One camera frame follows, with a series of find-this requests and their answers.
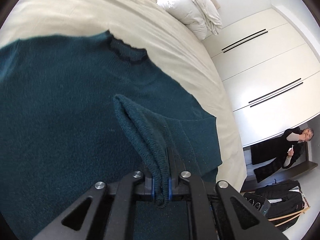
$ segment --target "cabinet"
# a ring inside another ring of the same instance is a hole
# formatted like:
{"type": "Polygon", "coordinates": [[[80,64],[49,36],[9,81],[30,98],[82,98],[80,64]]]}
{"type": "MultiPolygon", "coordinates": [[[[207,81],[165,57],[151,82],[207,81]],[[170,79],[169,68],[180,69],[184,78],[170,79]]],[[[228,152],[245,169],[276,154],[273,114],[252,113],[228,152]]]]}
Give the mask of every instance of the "cabinet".
{"type": "Polygon", "coordinates": [[[320,113],[320,63],[273,9],[203,41],[230,98],[243,147],[320,113]]]}

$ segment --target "wardrobe handle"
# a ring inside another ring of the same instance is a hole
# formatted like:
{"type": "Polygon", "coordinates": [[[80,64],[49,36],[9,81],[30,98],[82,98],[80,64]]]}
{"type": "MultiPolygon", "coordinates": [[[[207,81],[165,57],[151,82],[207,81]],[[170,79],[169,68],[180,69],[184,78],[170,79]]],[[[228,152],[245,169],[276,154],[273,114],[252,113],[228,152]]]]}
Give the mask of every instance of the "wardrobe handle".
{"type": "Polygon", "coordinates": [[[268,31],[266,31],[266,32],[264,32],[264,33],[261,33],[261,32],[263,32],[263,31],[265,31],[265,30],[266,30],[266,29],[263,29],[263,30],[261,30],[261,31],[258,31],[258,32],[254,33],[254,34],[251,34],[251,35],[249,35],[249,36],[247,36],[247,37],[239,40],[239,41],[236,41],[235,43],[230,44],[229,46],[226,46],[225,48],[222,49],[222,51],[242,41],[241,43],[237,44],[236,46],[233,46],[233,47],[231,47],[230,49],[227,49],[227,50],[223,51],[223,53],[225,53],[225,52],[227,52],[227,51],[229,51],[229,50],[231,50],[231,49],[233,49],[233,48],[235,48],[235,47],[237,47],[237,46],[239,46],[239,45],[241,45],[241,44],[243,44],[243,43],[245,43],[245,42],[247,42],[247,41],[250,41],[250,40],[252,40],[252,39],[254,39],[254,38],[256,38],[256,37],[258,37],[258,36],[260,36],[260,35],[263,35],[263,34],[267,33],[268,31]]]}
{"type": "Polygon", "coordinates": [[[268,101],[268,100],[270,100],[270,99],[272,99],[272,98],[274,98],[274,97],[276,97],[276,96],[279,96],[279,95],[281,95],[281,94],[283,94],[283,93],[285,93],[285,92],[287,92],[287,91],[289,91],[289,90],[291,90],[291,89],[293,89],[293,88],[296,88],[296,87],[298,87],[299,85],[302,85],[302,84],[303,84],[303,82],[301,82],[301,83],[299,83],[299,84],[296,84],[296,85],[290,87],[289,89],[287,89],[287,90],[285,90],[285,91],[282,91],[281,93],[276,94],[276,95],[274,95],[273,97],[269,97],[269,98],[267,98],[267,99],[265,99],[265,100],[262,100],[262,101],[254,104],[254,105],[252,105],[252,106],[250,106],[250,107],[257,106],[257,105],[259,105],[259,104],[261,104],[261,103],[263,103],[263,102],[265,102],[265,101],[268,101]]]}
{"type": "Polygon", "coordinates": [[[279,91],[279,90],[281,90],[281,89],[283,89],[283,88],[285,88],[285,87],[287,87],[287,86],[290,86],[290,85],[292,85],[293,83],[295,83],[295,82],[297,82],[297,81],[299,81],[299,80],[301,80],[301,78],[298,78],[297,80],[295,80],[295,81],[293,81],[293,82],[291,82],[291,83],[289,83],[289,84],[287,84],[287,85],[285,85],[285,86],[283,86],[283,87],[280,87],[280,88],[278,88],[278,89],[276,89],[276,90],[274,90],[274,91],[272,91],[272,92],[270,92],[270,93],[267,93],[267,94],[263,95],[262,97],[256,98],[256,99],[254,99],[254,100],[252,100],[252,101],[250,101],[250,102],[248,102],[248,103],[250,104],[250,103],[252,103],[252,102],[254,102],[254,101],[257,101],[257,100],[259,100],[259,99],[261,99],[261,98],[264,98],[264,97],[266,97],[266,96],[269,96],[269,95],[273,94],[274,92],[277,92],[277,91],[279,91]]]}

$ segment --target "ribbed neckline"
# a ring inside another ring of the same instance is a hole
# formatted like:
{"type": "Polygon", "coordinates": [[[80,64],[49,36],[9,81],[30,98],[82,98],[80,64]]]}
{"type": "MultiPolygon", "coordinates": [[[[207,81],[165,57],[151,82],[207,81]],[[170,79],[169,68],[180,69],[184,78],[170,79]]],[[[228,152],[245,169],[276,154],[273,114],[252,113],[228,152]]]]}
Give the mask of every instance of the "ribbed neckline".
{"type": "Polygon", "coordinates": [[[133,48],[122,40],[116,39],[110,31],[106,31],[106,35],[108,49],[114,52],[121,60],[138,64],[148,59],[146,49],[133,48]]]}

